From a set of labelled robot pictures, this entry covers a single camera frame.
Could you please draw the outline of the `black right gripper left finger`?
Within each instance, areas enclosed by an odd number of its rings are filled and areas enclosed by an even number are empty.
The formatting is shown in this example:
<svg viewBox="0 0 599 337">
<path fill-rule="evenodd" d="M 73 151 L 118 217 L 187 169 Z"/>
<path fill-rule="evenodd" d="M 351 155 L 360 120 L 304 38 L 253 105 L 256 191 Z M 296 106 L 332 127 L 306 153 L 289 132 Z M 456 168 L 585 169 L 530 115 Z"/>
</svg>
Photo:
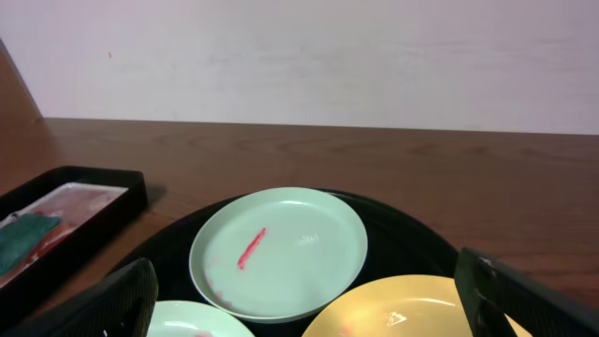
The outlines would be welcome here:
<svg viewBox="0 0 599 337">
<path fill-rule="evenodd" d="M 153 264 L 139 258 L 4 337 L 145 337 L 157 296 Z"/>
</svg>

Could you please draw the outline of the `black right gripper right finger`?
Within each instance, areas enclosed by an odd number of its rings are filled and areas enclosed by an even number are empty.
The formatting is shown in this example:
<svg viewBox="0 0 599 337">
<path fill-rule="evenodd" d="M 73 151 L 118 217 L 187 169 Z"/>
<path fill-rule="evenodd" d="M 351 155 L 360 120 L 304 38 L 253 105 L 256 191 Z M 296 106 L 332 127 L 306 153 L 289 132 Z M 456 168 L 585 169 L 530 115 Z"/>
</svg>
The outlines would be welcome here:
<svg viewBox="0 0 599 337">
<path fill-rule="evenodd" d="M 454 281 L 474 336 L 598 337 L 598 312 L 474 249 L 460 251 Z"/>
</svg>

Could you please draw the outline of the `mint green plate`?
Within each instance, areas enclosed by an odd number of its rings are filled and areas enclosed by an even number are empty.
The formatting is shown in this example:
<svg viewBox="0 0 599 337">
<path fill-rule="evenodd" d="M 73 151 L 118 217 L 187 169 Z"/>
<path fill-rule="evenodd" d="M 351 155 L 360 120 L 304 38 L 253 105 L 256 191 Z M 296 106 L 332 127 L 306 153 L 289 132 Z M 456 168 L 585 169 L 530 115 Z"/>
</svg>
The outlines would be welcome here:
<svg viewBox="0 0 599 337">
<path fill-rule="evenodd" d="M 256 323 L 312 315 L 357 279 L 368 253 L 365 225 L 333 195 L 302 187 L 237 198 L 197 232 L 188 270 L 210 304 Z"/>
<path fill-rule="evenodd" d="M 234 316 L 213 306 L 185 300 L 158 301 L 147 337 L 254 337 Z"/>
</svg>

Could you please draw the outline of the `yellow plate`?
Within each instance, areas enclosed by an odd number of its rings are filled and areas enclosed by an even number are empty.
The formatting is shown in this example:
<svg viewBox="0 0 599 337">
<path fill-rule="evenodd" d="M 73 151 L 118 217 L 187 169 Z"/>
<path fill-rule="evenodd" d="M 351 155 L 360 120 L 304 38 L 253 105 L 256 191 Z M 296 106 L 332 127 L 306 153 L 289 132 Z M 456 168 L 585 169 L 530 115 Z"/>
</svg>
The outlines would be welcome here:
<svg viewBox="0 0 599 337">
<path fill-rule="evenodd" d="M 358 286 L 331 302 L 303 337 L 472 337 L 452 278 L 400 275 Z"/>
</svg>

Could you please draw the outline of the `green scrubbing sponge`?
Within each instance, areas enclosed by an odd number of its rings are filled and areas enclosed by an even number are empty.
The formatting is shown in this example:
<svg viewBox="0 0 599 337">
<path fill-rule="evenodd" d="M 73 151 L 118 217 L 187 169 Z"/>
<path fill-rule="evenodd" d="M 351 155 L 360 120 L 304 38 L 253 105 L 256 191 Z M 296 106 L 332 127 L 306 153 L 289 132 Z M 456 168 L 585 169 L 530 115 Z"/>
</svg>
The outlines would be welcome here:
<svg viewBox="0 0 599 337">
<path fill-rule="evenodd" d="M 13 271 L 55 227 L 58 217 L 25 213 L 1 228 L 1 275 Z"/>
</svg>

